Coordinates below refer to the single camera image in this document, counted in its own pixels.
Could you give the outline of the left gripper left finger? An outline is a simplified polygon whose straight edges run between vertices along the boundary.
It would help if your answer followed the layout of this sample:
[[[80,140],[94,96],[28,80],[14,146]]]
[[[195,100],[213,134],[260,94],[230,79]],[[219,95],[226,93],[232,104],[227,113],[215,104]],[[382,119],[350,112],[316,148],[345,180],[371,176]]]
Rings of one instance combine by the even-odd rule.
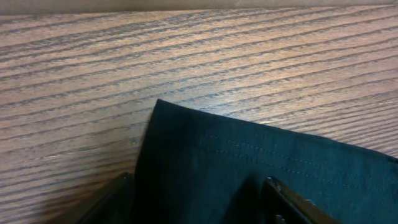
[[[125,172],[96,192],[78,209],[74,223],[132,223],[134,207],[134,177]]]

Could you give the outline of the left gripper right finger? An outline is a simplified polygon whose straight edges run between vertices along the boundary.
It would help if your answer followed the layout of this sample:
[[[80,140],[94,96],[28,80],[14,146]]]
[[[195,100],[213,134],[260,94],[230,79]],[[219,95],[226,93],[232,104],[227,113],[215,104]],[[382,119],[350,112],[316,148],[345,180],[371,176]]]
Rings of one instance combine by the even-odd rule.
[[[264,181],[261,190],[261,200],[266,223],[340,223],[275,177],[268,177]]]

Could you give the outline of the black t-shirt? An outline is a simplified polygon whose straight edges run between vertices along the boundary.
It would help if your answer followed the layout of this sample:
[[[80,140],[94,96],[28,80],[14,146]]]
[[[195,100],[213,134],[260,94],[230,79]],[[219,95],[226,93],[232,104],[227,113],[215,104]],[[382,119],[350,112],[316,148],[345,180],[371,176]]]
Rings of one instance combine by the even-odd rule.
[[[135,170],[134,223],[264,223],[275,177],[341,223],[397,222],[397,159],[158,100]]]

